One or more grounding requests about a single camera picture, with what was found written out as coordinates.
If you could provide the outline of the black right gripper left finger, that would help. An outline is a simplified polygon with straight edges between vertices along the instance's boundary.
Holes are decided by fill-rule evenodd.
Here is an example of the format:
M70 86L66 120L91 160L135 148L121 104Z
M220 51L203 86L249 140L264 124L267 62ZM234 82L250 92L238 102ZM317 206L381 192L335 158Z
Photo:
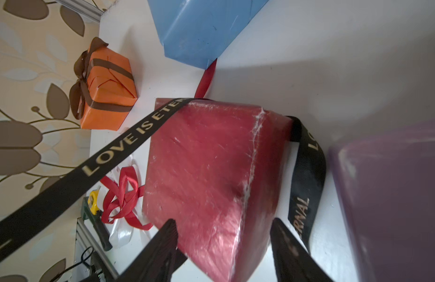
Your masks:
M170 282L187 257L178 247L177 225L169 219L121 274L119 282Z

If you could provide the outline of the white satin ribbon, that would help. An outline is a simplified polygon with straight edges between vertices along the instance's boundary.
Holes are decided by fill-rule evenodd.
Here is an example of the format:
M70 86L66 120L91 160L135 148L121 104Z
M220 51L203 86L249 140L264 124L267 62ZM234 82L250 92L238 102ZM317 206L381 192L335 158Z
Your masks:
M102 212L101 222L110 229L113 248L127 245L135 231L153 227L142 211L144 185L132 156L101 178L99 184L97 206Z

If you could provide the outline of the purple gift box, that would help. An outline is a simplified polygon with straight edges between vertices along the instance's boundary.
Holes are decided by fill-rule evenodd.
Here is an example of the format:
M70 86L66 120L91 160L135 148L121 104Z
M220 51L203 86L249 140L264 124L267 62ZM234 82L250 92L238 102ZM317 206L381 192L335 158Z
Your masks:
M435 119L329 149L363 282L435 282Z

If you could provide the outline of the orange gift box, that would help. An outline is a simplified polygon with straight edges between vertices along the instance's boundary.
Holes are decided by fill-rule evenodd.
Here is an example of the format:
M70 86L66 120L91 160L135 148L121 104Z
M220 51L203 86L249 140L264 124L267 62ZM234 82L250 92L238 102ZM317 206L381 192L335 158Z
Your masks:
M96 50L86 84L95 106L84 105L81 128L119 130L138 99L129 60L107 47Z

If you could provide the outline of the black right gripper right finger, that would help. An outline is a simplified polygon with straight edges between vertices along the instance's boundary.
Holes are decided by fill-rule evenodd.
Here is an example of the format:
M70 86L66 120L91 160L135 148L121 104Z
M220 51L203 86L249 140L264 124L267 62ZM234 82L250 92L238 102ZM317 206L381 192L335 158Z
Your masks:
M331 282L280 218L270 229L271 248L279 282Z

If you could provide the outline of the brown satin ribbon bow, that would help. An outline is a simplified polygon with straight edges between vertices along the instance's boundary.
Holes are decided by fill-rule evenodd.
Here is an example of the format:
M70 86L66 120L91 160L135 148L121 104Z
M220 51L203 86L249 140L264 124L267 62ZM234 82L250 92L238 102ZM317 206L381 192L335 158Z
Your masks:
M137 101L135 80L127 57L108 48L99 37L92 39L74 64L77 82L69 100L73 116L80 120L86 107L128 113Z

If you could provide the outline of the dark red gift box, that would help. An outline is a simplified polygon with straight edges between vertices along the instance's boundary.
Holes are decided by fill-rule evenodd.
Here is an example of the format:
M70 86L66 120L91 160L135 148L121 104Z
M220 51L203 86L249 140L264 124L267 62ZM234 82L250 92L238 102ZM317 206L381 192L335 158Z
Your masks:
M151 137L144 215L173 219L178 247L215 282L245 282L267 250L292 120L195 100Z

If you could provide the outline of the blue gift box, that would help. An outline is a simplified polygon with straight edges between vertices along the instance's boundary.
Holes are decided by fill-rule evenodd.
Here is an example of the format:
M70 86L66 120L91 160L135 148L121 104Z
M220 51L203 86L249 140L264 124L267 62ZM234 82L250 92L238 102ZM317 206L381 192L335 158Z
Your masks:
M164 56L207 69L267 0L152 0L152 14Z

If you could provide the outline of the red satin ribbon bow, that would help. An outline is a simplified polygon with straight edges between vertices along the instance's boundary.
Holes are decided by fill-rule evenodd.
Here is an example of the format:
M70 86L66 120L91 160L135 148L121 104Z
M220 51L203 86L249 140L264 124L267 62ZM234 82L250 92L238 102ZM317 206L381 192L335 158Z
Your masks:
M116 220L124 219L129 226L140 230L150 230L151 223L142 224L134 209L144 195L144 187L139 184L134 166L115 168L118 182L105 176L100 182L108 189L102 204L101 220L104 224L113 224Z

